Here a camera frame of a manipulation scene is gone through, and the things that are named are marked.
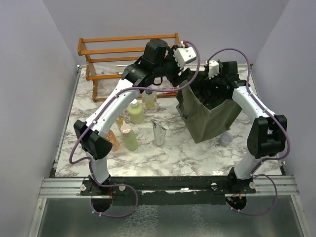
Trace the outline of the green canvas bag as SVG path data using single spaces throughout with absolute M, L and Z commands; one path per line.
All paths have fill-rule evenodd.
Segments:
M 211 94 L 209 83 L 207 73 L 199 71 L 190 86 L 176 96 L 176 109 L 195 143 L 228 131 L 241 112 L 232 99 Z

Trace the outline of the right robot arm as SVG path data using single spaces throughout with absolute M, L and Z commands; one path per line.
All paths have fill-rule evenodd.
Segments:
M 267 160 L 289 148 L 287 118 L 277 115 L 259 100 L 248 80 L 241 80 L 235 61 L 209 60 L 199 72 L 197 97 L 213 113 L 213 131 L 228 129 L 241 111 L 252 123 L 244 158 L 233 167 L 226 182 L 232 193 L 238 193 L 252 181 L 254 172 Z

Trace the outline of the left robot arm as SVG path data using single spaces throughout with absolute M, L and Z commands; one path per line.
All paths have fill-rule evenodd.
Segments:
M 183 80 L 179 74 L 184 67 L 200 61 L 196 46 L 183 41 L 179 46 L 169 47 L 162 39 L 151 39 L 145 46 L 142 56 L 127 66 L 116 87 L 103 104 L 85 121 L 77 120 L 74 130 L 76 146 L 81 145 L 86 152 L 90 177 L 94 180 L 92 189 L 99 195 L 109 189 L 110 177 L 106 156 L 112 149 L 106 136 L 119 115 L 145 90 L 152 90 L 156 78 L 167 78 L 173 84 L 173 91 Z

